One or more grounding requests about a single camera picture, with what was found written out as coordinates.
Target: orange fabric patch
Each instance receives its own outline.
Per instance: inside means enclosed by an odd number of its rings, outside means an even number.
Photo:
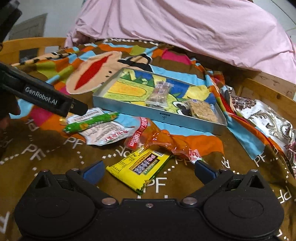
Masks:
[[[95,48],[94,46],[87,46],[84,49],[82,49],[81,51],[87,52],[87,51],[93,50],[94,48]]]
[[[272,140],[270,137],[267,137],[267,138],[274,145],[274,147],[281,153],[281,155],[284,156],[285,154],[283,153],[283,151],[279,147],[279,145],[274,140]]]
[[[183,141],[186,141],[192,147],[196,147],[196,149],[198,150],[201,156],[208,155],[211,152],[215,152],[215,151],[221,152],[224,155],[222,141],[216,136],[205,136],[205,135],[188,136],[188,137],[179,136],[179,135],[174,135],[174,136],[177,136]]]
[[[209,90],[209,92],[213,93],[216,98],[219,98],[220,97],[220,94],[217,92],[215,86],[210,85],[208,87],[208,90]]]
[[[61,88],[63,88],[65,86],[65,84],[63,82],[58,82],[54,85],[54,88],[56,90],[60,90]]]
[[[223,85],[225,85],[225,79],[224,79],[224,75],[222,72],[213,71],[213,75],[217,80],[219,80],[221,83],[223,83]]]
[[[202,65],[197,66],[197,65],[194,64],[194,67],[196,69],[198,69],[199,71],[201,71],[202,73],[205,73],[205,69],[204,69],[204,67]]]
[[[81,60],[80,58],[77,58],[77,59],[75,59],[75,60],[73,61],[73,63],[72,63],[71,65],[74,67],[74,69],[77,69],[78,66],[79,66],[82,62],[84,62],[84,61]]]
[[[37,63],[38,64],[41,64],[41,63],[48,62],[48,61],[50,61],[50,60],[48,60],[48,59],[41,59]]]
[[[42,130],[53,130],[57,131],[61,134],[62,137],[68,138],[70,136],[75,137],[77,139],[85,141],[85,138],[79,134],[73,134],[73,135],[68,135],[65,132],[63,132],[63,129],[65,126],[60,125],[59,123],[60,117],[58,115],[52,115],[47,121],[45,121],[40,128]]]
[[[69,66],[69,58],[63,58],[52,62],[55,63],[55,68],[57,72],[60,72]]]
[[[156,58],[158,56],[162,56],[163,55],[163,50],[162,49],[156,49],[153,51],[153,54],[152,54],[152,58]]]
[[[131,50],[132,50],[132,47],[131,48],[115,48],[115,47],[110,47],[107,44],[100,44],[99,45],[99,48],[101,50],[103,50],[103,51],[106,51],[106,52],[118,51],[118,52],[127,52],[127,53],[130,53]]]
[[[255,127],[251,126],[249,123],[246,123],[239,118],[237,118],[235,115],[231,115],[232,118],[234,118],[237,122],[239,122],[244,128],[246,128],[249,132],[254,134],[259,140],[263,142],[264,145],[270,144],[267,140],[267,137],[263,135],[259,130],[257,130]]]
[[[65,49],[64,50],[66,53],[74,53],[75,51],[71,48],[71,49]]]

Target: orange plastic wrapper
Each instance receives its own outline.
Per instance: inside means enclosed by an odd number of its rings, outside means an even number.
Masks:
[[[148,118],[138,117],[138,120],[139,125],[134,128],[133,135],[124,142],[127,148],[136,151],[140,148],[147,149],[152,145],[158,145],[168,149],[175,156],[187,157],[192,163],[203,160],[196,147],[190,146],[177,136],[160,130]]]

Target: green snack package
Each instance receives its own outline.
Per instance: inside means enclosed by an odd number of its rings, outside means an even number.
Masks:
[[[84,120],[82,122],[74,122],[74,123],[68,124],[65,127],[65,129],[63,129],[63,131],[66,133],[76,133],[79,131],[84,131],[84,130],[89,129],[93,126],[99,125],[101,123],[112,121],[112,120],[116,119],[118,116],[119,116],[118,112],[97,115],[97,116],[91,117],[89,120]]]
[[[114,177],[125,183],[138,194],[164,167],[171,154],[164,148],[151,146],[149,149],[139,149],[111,167],[106,167]]]

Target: white snack wrapper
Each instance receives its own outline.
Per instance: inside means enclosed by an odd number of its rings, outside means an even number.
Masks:
[[[71,124],[74,122],[82,122],[82,121],[87,121],[90,120],[92,117],[97,116],[97,115],[102,115],[104,112],[102,111],[101,108],[99,107],[94,107],[89,109],[85,115],[79,116],[79,115],[73,115],[69,118],[67,118],[67,124]]]
[[[99,124],[79,133],[87,145],[103,146],[114,143],[133,134],[133,128],[124,127],[114,121]]]

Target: red mouth print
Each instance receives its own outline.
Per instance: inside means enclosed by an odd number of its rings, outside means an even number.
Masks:
[[[81,75],[80,79],[77,81],[76,86],[74,90],[79,89],[80,87],[84,86],[87,84],[92,77],[96,75],[97,72],[100,71],[102,65],[107,62],[108,58],[112,54],[105,56],[104,58],[94,62],[84,73]]]

